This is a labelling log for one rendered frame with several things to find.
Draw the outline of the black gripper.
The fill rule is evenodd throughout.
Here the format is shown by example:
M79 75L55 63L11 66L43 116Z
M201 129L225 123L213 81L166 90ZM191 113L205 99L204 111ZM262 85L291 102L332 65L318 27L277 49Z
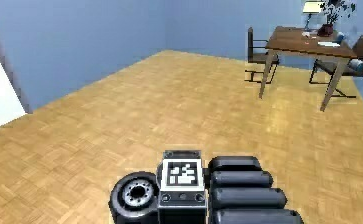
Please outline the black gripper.
M108 202L114 224L158 224L156 175L133 172L113 187Z

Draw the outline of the dark brown chair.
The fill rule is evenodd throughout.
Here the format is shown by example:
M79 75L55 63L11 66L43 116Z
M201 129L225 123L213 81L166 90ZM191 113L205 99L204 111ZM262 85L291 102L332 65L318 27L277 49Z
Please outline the dark brown chair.
M268 43L268 40L260 40L260 39L254 39L254 30L253 27L249 27L247 31L247 51L248 51L248 63L254 63L254 64L266 64L268 52L265 53L255 53L254 49L265 49L264 46L255 46L255 42L265 42ZM271 67L269 68L269 72L271 71L272 66L274 65L273 73L271 76L270 81L267 81L266 84L271 84L273 81L273 78L275 76L276 69L278 65L280 64L280 60L278 55L274 55L271 63ZM255 70L244 70L245 73L250 73L250 79L245 79L244 81L248 82L254 82L254 83L261 83L261 81L254 80L254 76L256 73L263 73L263 71L255 71Z

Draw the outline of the brown wooden table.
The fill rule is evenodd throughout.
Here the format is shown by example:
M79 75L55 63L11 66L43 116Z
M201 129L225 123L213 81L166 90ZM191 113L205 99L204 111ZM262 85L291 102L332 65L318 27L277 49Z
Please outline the brown wooden table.
M335 73L327 86L320 107L320 110L324 112L343 72L347 68L348 62L351 59L357 58L357 55L346 43L341 43L339 47L324 47L319 45L321 41L329 42L331 40L331 37L306 37L303 35L302 28L277 26L265 46L268 54L258 97L260 99L263 98L269 69L271 68L274 56L277 54L311 56L319 60L336 60L337 66Z

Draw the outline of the house plant in red pot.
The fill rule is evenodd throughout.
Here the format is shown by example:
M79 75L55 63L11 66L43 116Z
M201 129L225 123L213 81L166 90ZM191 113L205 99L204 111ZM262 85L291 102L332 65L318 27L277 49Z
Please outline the house plant in red pot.
M351 17L351 14L356 10L356 3L354 0L323 0L320 8L326 21L318 30L317 35L329 37L333 34L334 24L340 18Z

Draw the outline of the white table lamp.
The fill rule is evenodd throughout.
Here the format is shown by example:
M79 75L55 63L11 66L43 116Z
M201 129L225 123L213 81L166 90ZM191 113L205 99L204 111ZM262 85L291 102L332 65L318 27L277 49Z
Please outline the white table lamp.
M318 14L322 11L322 0L305 0L302 13L307 15L304 31L309 32L309 23L313 14Z

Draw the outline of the brown chair with blue cushion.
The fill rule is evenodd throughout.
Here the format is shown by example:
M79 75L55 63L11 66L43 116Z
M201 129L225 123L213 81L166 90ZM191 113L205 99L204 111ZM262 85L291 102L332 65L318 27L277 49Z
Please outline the brown chair with blue cushion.
M339 43L341 46L348 47L356 57L353 59L349 59L348 63L342 73L343 76L346 77L363 77L363 35L361 35L355 44L350 47L349 44L343 40ZM312 71L309 78L310 84L318 84L318 85L328 85L334 78L334 74L337 69L337 63L333 61L323 61L320 59L316 59L313 63ZM318 82L314 80L314 75L318 70L322 70L330 76L330 80L328 82Z

